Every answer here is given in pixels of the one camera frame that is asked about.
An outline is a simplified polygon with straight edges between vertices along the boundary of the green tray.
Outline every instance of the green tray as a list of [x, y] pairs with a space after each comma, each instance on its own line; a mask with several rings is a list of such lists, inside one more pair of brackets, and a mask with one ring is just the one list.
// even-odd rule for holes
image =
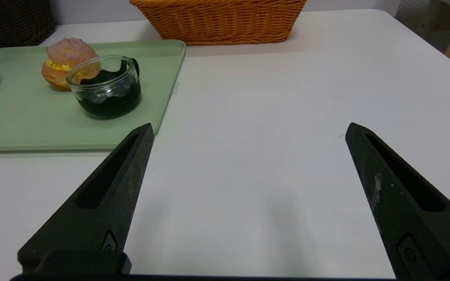
[[178, 40], [91, 44], [98, 55], [125, 55], [140, 66], [142, 101], [116, 119], [95, 119], [72, 92], [41, 76], [45, 47], [0, 48], [0, 151], [113, 149], [134, 128], [157, 131], [185, 56]]

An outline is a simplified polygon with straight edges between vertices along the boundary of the table surface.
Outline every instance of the table surface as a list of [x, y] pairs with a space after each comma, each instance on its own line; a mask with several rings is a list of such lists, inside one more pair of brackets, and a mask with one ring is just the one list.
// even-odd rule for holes
[[[62, 37], [158, 38], [129, 21], [45, 43]], [[177, 82], [125, 247], [132, 273], [393, 277], [343, 137], [352, 121], [450, 198], [450, 60], [383, 11], [304, 12], [284, 43], [190, 46]], [[0, 153], [0, 280], [107, 154]]]

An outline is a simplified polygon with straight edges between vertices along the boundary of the wall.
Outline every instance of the wall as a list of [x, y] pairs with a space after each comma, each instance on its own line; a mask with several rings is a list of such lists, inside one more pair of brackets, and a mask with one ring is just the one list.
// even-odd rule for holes
[[[395, 16], [400, 0], [308, 0], [304, 11], [381, 9]], [[52, 0], [59, 24], [138, 21], [145, 17], [128, 0]]]

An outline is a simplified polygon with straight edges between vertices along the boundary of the pastry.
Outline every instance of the pastry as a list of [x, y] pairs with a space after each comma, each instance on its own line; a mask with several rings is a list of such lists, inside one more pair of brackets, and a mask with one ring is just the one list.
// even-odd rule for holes
[[46, 48], [48, 60], [43, 63], [41, 74], [51, 85], [70, 91], [67, 73], [81, 62], [98, 57], [95, 50], [81, 39], [64, 38]]

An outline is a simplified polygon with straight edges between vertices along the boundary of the glass mug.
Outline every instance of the glass mug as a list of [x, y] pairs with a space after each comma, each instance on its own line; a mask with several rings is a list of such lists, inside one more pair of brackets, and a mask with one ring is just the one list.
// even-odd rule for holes
[[141, 100], [138, 62], [122, 55], [95, 57], [78, 64], [66, 76], [74, 96], [87, 112], [116, 117]]

